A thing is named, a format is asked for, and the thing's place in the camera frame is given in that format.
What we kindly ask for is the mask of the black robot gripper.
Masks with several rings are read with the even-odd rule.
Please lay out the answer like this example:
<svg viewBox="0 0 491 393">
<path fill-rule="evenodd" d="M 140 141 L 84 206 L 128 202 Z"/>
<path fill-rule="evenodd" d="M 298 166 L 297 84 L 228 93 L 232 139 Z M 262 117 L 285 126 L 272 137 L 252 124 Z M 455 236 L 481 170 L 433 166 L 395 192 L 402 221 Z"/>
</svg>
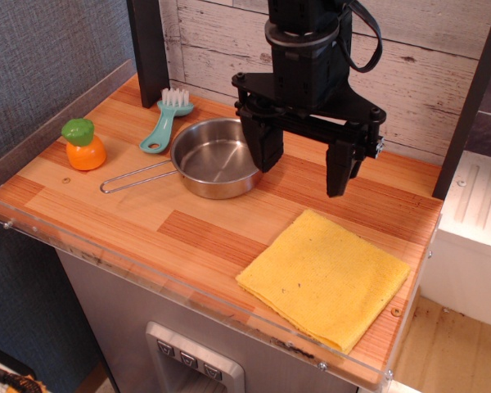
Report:
<svg viewBox="0 0 491 393">
<path fill-rule="evenodd" d="M 379 61 L 357 66 L 348 40 L 274 43 L 270 73 L 239 72 L 236 112 L 255 166 L 267 173 L 282 157 L 284 132 L 326 143 L 327 195 L 340 197 L 366 157 L 383 148 L 380 126 L 386 113 L 349 85 L 349 72 L 368 72 Z"/>
</svg>

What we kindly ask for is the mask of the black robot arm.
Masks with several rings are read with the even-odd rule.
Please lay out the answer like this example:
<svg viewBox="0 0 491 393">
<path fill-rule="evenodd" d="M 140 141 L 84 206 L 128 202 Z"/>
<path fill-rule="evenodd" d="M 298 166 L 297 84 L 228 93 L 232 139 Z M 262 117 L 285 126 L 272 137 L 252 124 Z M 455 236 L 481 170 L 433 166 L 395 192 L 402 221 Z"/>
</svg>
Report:
<svg viewBox="0 0 491 393">
<path fill-rule="evenodd" d="M 284 132 L 325 143 L 327 195 L 339 197 L 383 148 L 385 111 L 349 85 L 351 70 L 379 62 L 380 26 L 359 1 L 271 1 L 268 14 L 272 72 L 232 78 L 253 162 L 268 172 L 282 157 Z"/>
</svg>

